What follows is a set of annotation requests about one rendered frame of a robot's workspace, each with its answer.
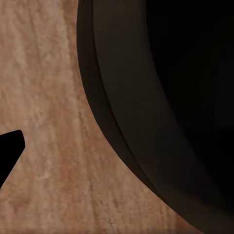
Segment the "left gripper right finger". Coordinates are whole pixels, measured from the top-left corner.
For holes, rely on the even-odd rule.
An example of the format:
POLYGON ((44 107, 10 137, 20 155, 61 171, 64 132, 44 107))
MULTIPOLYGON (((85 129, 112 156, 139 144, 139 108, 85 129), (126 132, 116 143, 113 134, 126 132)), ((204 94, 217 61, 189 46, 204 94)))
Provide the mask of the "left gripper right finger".
POLYGON ((234 169, 234 131, 224 129, 218 146, 234 169))

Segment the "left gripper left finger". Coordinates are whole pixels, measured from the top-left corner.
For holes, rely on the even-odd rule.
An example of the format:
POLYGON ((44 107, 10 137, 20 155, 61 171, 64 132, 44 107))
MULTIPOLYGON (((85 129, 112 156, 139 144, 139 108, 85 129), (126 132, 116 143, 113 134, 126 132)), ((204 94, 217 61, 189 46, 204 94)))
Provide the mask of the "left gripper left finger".
POLYGON ((25 149, 22 130, 0 135, 0 188, 25 149))

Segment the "cauldron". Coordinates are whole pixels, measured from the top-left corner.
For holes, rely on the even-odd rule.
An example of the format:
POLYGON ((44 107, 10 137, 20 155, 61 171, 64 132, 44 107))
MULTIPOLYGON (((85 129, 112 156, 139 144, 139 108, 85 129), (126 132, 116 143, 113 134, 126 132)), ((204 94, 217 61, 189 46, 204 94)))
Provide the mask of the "cauldron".
POLYGON ((234 234, 234 0, 78 0, 93 116, 122 162, 204 234, 234 234))

